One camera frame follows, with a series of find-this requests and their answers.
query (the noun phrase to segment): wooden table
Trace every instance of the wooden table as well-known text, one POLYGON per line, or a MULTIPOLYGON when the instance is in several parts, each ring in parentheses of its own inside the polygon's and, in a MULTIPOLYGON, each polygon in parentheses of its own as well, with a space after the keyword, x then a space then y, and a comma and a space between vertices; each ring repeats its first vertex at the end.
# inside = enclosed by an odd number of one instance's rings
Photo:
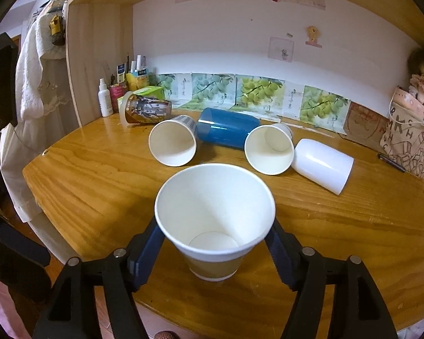
MULTIPOLYGON (((118 115, 98 119, 54 144, 24 169, 37 202, 85 260, 126 246, 154 215, 170 168, 150 154, 151 126, 123 128, 118 115)), ((355 158, 340 196, 295 173, 266 176, 252 170, 243 151, 201 144, 188 166, 235 164, 258 174, 271 189, 277 218, 304 246, 323 256, 359 255, 387 302, 398 329, 424 317, 424 183, 377 159, 368 148, 293 128, 294 142, 308 137, 355 158)), ((332 287, 318 338, 326 338, 332 287)), ((276 273, 264 243, 221 283, 196 278, 165 241, 136 301, 170 321, 211 338, 276 338, 295 298, 276 273)))

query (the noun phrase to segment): white curtain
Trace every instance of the white curtain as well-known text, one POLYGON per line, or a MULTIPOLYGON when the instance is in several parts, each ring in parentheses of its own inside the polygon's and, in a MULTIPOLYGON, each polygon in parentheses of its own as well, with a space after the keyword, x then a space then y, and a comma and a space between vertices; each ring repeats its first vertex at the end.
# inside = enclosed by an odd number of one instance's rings
POLYGON ((49 22, 40 15, 31 26, 16 68, 18 125, 0 139, 0 168, 14 208, 62 263, 77 253, 36 203, 23 168, 53 143, 78 127, 69 88, 64 46, 51 42, 49 22))

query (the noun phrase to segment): blue cup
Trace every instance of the blue cup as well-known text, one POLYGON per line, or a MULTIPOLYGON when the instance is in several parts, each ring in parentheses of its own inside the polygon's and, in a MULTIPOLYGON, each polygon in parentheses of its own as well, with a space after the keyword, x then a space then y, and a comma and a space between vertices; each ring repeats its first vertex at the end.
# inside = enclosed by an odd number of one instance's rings
POLYGON ((243 113, 205 108, 198 120, 198 138, 208 143, 243 149, 248 134, 260 121, 243 113))

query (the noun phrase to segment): white spray bottle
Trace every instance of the white spray bottle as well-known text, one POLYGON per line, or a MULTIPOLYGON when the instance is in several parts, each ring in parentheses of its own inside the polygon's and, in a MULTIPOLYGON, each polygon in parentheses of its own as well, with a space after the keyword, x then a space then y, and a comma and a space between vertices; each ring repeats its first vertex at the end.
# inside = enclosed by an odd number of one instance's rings
POLYGON ((102 117, 107 117, 113 114, 112 99, 110 97, 110 91, 107 89, 105 79, 100 79, 99 83, 99 105, 102 117))

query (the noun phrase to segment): paper cup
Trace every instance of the paper cup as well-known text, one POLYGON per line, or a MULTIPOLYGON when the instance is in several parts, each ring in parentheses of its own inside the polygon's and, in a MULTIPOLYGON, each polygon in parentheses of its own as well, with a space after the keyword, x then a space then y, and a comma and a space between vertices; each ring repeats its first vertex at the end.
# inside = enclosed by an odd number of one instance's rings
POLYGON ((160 163, 178 167, 190 162, 196 152, 196 122, 181 115, 158 123, 149 134, 149 150, 160 163))
POLYGON ((339 195, 352 170, 353 158, 325 144, 301 139, 292 167, 299 174, 339 195))
POLYGON ((243 257, 262 241, 275 220, 267 185, 230 164, 182 170, 160 189, 155 218, 199 278, 231 277, 243 257))
POLYGON ((262 125, 248 134, 245 156, 258 172, 275 175, 287 170, 294 159, 292 132, 285 124, 262 125))

